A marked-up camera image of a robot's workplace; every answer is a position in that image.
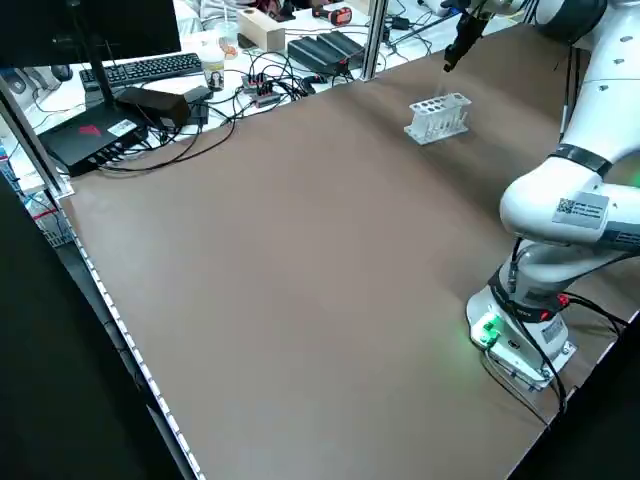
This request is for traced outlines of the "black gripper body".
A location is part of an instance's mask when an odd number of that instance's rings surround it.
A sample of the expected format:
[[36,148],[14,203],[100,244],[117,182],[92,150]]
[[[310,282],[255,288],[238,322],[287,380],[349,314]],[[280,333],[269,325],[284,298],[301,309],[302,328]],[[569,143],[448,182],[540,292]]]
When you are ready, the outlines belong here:
[[483,33],[483,19],[465,13],[458,22],[457,33],[458,45],[471,48]]

